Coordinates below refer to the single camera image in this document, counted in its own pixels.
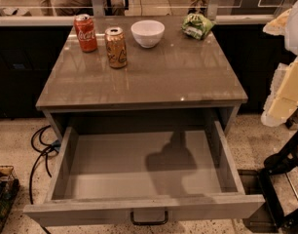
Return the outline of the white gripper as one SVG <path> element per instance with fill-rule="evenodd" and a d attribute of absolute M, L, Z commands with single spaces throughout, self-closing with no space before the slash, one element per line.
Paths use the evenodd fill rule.
<path fill-rule="evenodd" d="M 284 46 L 298 56 L 298 0 L 293 7 L 267 22 L 263 31 L 283 35 Z M 268 127 L 283 124 L 298 108 L 298 58 L 290 65 L 280 63 L 275 70 L 261 122 Z"/>

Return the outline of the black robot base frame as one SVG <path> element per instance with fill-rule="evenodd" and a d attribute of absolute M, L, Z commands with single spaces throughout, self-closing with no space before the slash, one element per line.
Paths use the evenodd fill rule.
<path fill-rule="evenodd" d="M 265 202 L 243 224 L 253 233 L 298 234 L 298 130 L 261 170 L 239 170 L 245 192 Z"/>

